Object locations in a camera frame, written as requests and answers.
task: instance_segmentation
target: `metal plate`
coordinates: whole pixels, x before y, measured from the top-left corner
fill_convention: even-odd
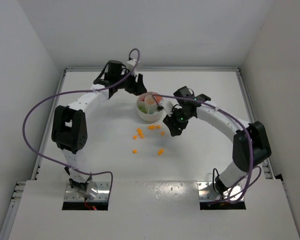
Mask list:
[[[210,185],[212,185],[212,181],[198,181],[198,192],[199,192],[199,202],[200,203],[208,203],[214,201],[214,199],[211,199],[209,197],[209,192],[210,192]],[[237,186],[235,186],[231,192],[231,195],[235,195],[239,193],[242,190],[241,184],[239,183]],[[228,191],[224,192],[224,196],[228,196]],[[237,196],[231,197],[230,200],[234,201],[237,200],[240,197],[240,194]],[[240,200],[240,202],[245,202],[244,197]]]
[[[97,185],[97,195],[94,199],[89,199],[87,202],[89,203],[106,203],[109,196],[110,190],[110,182],[109,181],[98,181],[94,182]],[[67,183],[65,194],[64,194],[64,202],[67,203],[78,203],[84,202],[85,199],[82,196],[79,196],[74,188],[71,188],[70,184]]]

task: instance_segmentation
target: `white table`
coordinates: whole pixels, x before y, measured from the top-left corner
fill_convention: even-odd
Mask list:
[[[172,95],[186,85],[197,95],[211,97],[220,108],[248,120],[234,71],[141,73],[148,91]],[[69,71],[61,92],[87,89],[97,75]],[[79,96],[61,96],[58,105],[66,106]],[[162,121],[156,123],[161,125],[160,130],[147,130],[148,124],[136,114],[136,99],[121,90],[87,120],[87,165],[91,172],[114,174],[109,210],[62,211],[68,175],[62,166],[43,160],[37,180],[26,183],[10,240],[298,238],[281,182],[263,175],[245,195],[246,210],[200,211],[196,182],[211,181],[213,168],[221,172],[228,166],[232,143],[198,119],[191,119],[181,136],[171,137]],[[132,138],[137,128],[146,133],[144,139]],[[50,133],[45,140],[44,154],[65,162]],[[164,154],[159,156],[161,148]],[[110,177],[94,180],[108,181]],[[169,192],[171,186],[179,187],[178,192]]]

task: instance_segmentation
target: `gray wall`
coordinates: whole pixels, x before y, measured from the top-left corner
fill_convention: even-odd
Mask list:
[[[300,232],[300,0],[276,1],[243,74]]]
[[[31,177],[36,159],[22,138],[23,119],[35,103],[55,92],[61,73],[18,2],[0,0],[0,229],[16,181]],[[49,104],[27,125],[37,148],[48,113]]]
[[[273,0],[18,0],[61,67],[240,66]]]

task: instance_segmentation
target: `purple cable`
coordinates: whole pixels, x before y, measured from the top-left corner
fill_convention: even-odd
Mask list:
[[[206,105],[206,106],[208,106],[212,109],[216,109],[215,106],[213,106],[209,103],[199,101],[199,100],[190,99],[190,98],[179,97],[179,96],[168,96],[168,95],[161,95],[161,94],[153,94],[153,95],[154,96],[159,96],[159,97],[162,97],[162,98],[168,98],[168,99],[193,101],[193,102],[196,102],[196,103],[199,103],[199,104]],[[228,113],[228,112],[226,112],[222,109],[218,108],[218,111],[220,113],[222,113],[223,115],[226,115],[227,117],[234,120],[243,129],[243,131],[246,135],[246,138],[248,140],[248,145],[249,145],[249,170],[248,170],[248,174],[247,174],[246,183],[244,185],[244,188],[242,189],[242,194],[240,195],[240,197],[237,200],[231,201],[231,203],[236,204],[244,197],[244,195],[246,194],[246,191],[249,188],[249,184],[250,184],[250,180],[251,180],[251,176],[252,176],[253,165],[254,165],[254,154],[253,154],[252,140],[251,140],[251,137],[249,135],[248,130],[245,128],[245,126],[236,117],[232,116],[230,113]]]
[[[137,60],[136,60],[136,64],[134,65],[134,67],[132,68],[132,70],[126,75],[124,76],[120,81],[116,82],[115,84],[111,85],[111,86],[108,86],[108,87],[104,87],[104,88],[101,88],[101,89],[95,89],[95,91],[97,92],[100,92],[100,91],[103,91],[103,90],[107,90],[107,89],[111,89],[111,88],[114,88],[116,86],[118,86],[119,84],[121,84],[123,81],[125,81],[130,75],[132,72],[134,72],[134,70],[137,68],[138,66],[138,63],[140,61],[140,51],[139,49],[137,48],[134,48],[130,51],[129,53],[129,58],[130,58],[130,55],[132,52],[134,51],[137,51],[138,53],[138,57],[137,57]],[[109,204],[109,199],[110,199],[110,194],[111,194],[111,190],[112,190],[112,185],[113,185],[113,180],[114,180],[114,175],[111,171],[102,171],[102,172],[96,172],[96,173],[89,173],[89,172],[84,172],[84,171],[80,171],[79,169],[75,169],[73,168],[71,165],[69,164],[66,164],[66,163],[63,163],[61,161],[58,161],[56,159],[53,159],[51,157],[48,157],[42,153],[40,153],[39,151],[35,150],[29,143],[28,139],[27,139],[27,136],[26,136],[26,123],[27,123],[27,120],[29,118],[29,116],[31,115],[31,113],[37,108],[39,107],[41,104],[43,104],[44,102],[50,100],[50,99],[54,99],[55,97],[58,97],[58,96],[62,96],[62,95],[66,95],[66,94],[77,94],[77,93],[93,93],[94,90],[75,90],[75,91],[65,91],[65,92],[60,92],[60,93],[57,93],[55,95],[52,95],[52,96],[48,96],[46,97],[45,99],[41,100],[40,102],[38,102],[36,105],[34,105],[33,108],[30,109],[30,111],[27,113],[27,115],[25,116],[24,118],[24,121],[23,121],[23,124],[22,124],[22,135],[23,135],[23,139],[25,141],[25,144],[28,146],[28,148],[34,152],[35,154],[39,155],[40,157],[42,158],[45,158],[45,159],[48,159],[54,163],[57,163],[57,164],[60,164],[60,165],[63,165],[65,167],[68,167],[70,169],[73,169],[74,171],[80,173],[80,174],[83,174],[83,175],[89,175],[89,176],[97,176],[97,175],[102,175],[102,174],[110,174],[111,175],[111,183],[110,183],[110,189],[109,189],[109,195],[108,195],[108,199],[107,199],[107,203]]]

